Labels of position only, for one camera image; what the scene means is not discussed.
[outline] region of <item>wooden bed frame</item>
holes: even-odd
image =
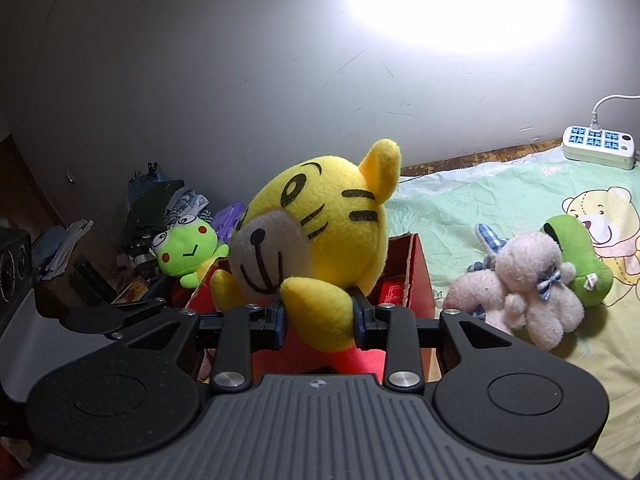
[[[445,158],[444,160],[436,160],[435,162],[426,162],[425,164],[415,164],[402,168],[402,176],[421,176],[437,171],[459,170],[460,168],[471,168],[482,162],[508,162],[531,153],[544,152],[556,146],[560,146],[562,139],[543,140],[542,142],[534,142],[533,144],[521,144],[519,146],[511,146],[510,148],[500,148],[491,150],[490,152],[476,153],[474,155],[457,156],[455,158]]]

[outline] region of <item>red box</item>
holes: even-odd
[[[414,311],[416,317],[433,318],[435,304],[427,264],[422,252],[420,237],[405,234],[389,238],[385,269],[369,295],[372,304],[385,303],[389,294],[397,304]],[[215,310],[210,290],[210,269],[207,277],[191,297],[188,308],[197,312]],[[287,340],[278,352],[262,350],[254,353],[254,378],[263,373],[304,373],[323,367],[331,367],[340,373],[375,373],[382,381],[385,353],[382,350],[361,351],[351,348],[344,352],[325,353],[307,346],[293,330],[287,333]],[[431,349],[422,350],[424,377],[429,375]]]
[[[384,296],[388,294],[389,286],[398,287],[401,281],[404,281],[404,290],[399,304],[413,310],[417,317],[432,318],[435,302],[427,262],[417,233],[389,238],[385,269],[369,294],[369,301],[372,304],[393,303],[385,301]]]

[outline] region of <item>green plush toy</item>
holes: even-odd
[[[196,288],[218,258],[229,254],[229,246],[218,246],[218,236],[209,224],[185,215],[152,243],[160,270],[180,278],[184,288]]]
[[[542,230],[560,246],[562,259],[575,266],[575,279],[567,286],[584,306],[595,306],[611,290],[613,273],[599,259],[589,232],[572,215],[558,215],[546,221]]]

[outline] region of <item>green bed sheet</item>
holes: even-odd
[[[386,205],[390,234],[420,235],[437,306],[452,280],[484,257],[478,222],[507,238],[563,212],[589,227],[614,286],[554,352],[605,387],[610,414],[595,452],[631,477],[640,471],[640,168],[569,161],[558,149],[544,159],[401,178]]]

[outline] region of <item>blue checkered ear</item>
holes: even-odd
[[[478,224],[475,228],[476,236],[489,256],[498,254],[501,248],[509,241],[507,238],[500,238],[498,233],[487,224]]]
[[[466,272],[475,272],[476,270],[495,269],[495,255],[509,241],[507,238],[500,238],[498,233],[491,229],[487,224],[477,224],[475,227],[476,236],[484,247],[487,256],[482,262],[475,262],[466,269]]]

